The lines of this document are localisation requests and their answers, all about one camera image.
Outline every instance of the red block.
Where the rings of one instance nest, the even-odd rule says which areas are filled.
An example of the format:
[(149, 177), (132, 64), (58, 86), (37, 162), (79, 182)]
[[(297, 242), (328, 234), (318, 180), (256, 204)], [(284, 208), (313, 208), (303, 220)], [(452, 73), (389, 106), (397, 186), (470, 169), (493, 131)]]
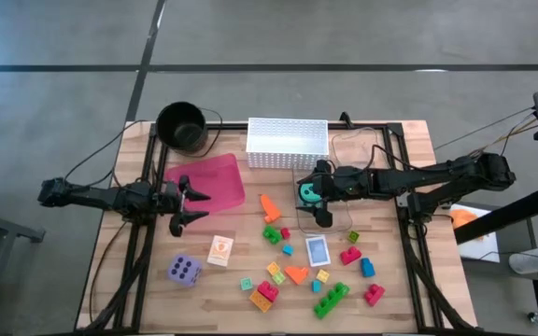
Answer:
[(348, 265), (350, 262), (360, 258), (362, 256), (362, 253), (359, 251), (358, 248), (352, 246), (347, 251), (344, 251), (340, 253), (340, 259), (342, 260), (342, 263), (344, 265)]
[(383, 296), (383, 293), (385, 293), (385, 289), (382, 286), (372, 284), (369, 286), (369, 290), (364, 293), (364, 299), (371, 307), (374, 307)]
[(262, 284), (257, 288), (259, 293), (261, 293), (267, 300), (274, 302), (277, 299), (277, 294), (279, 294), (279, 289), (277, 287), (269, 285), (268, 282), (263, 281)]
[(290, 230), (288, 230), (288, 228), (283, 228), (283, 229), (281, 229), (281, 236), (282, 236), (284, 239), (288, 239), (288, 238), (290, 238)]

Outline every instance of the pink tray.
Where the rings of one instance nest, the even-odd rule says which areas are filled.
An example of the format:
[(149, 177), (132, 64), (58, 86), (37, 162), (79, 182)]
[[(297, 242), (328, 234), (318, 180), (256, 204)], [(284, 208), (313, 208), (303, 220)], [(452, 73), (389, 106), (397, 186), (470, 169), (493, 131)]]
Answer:
[(165, 171), (165, 181), (178, 182), (187, 175), (194, 190), (211, 196), (208, 201), (186, 201), (188, 210), (215, 213), (244, 202), (246, 195), (240, 170), (234, 154), (225, 154), (208, 160), (197, 161)]

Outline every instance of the white perforated box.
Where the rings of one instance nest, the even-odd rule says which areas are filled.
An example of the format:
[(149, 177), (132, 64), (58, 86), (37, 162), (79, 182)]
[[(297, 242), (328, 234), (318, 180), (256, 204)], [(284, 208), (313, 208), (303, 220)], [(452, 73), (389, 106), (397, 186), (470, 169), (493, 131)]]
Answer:
[(313, 169), (329, 158), (327, 120), (249, 118), (248, 167)]

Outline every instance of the orange object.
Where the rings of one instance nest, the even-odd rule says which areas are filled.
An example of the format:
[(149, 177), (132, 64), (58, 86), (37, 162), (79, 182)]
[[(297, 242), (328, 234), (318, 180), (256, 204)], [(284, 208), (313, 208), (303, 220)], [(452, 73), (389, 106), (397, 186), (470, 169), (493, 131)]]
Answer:
[(306, 267), (298, 268), (293, 266), (286, 267), (286, 274), (291, 278), (296, 285), (300, 285), (308, 276), (308, 269)]
[(269, 199), (269, 196), (261, 195), (261, 205), (262, 209), (267, 214), (267, 216), (265, 216), (265, 223), (272, 223), (281, 217), (279, 209), (277, 209), (276, 205)]
[(267, 312), (271, 308), (271, 302), (265, 298), (258, 290), (255, 290), (250, 295), (249, 299), (254, 303), (263, 313)]

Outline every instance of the gray floor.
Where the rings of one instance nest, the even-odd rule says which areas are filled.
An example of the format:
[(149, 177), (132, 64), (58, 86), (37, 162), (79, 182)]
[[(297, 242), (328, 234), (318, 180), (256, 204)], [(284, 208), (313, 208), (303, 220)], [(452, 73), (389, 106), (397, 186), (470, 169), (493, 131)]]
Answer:
[[(0, 64), (140, 64), (156, 0), (0, 0)], [(538, 0), (168, 0), (151, 63), (538, 63)], [(0, 333), (73, 328), (101, 212), (46, 209), (40, 181), (116, 133), (136, 73), (0, 73), (0, 216), (47, 230), (18, 242), (0, 289)], [(532, 105), (538, 72), (149, 73), (137, 119), (187, 100), (247, 117), (426, 119), (435, 145)], [(465, 154), (520, 117), (438, 150)], [(117, 144), (76, 171), (91, 182)], [(503, 205), (538, 189), (538, 143), (513, 138), (518, 181), (467, 200)], [(531, 284), (467, 273), (479, 325), (538, 334)]]

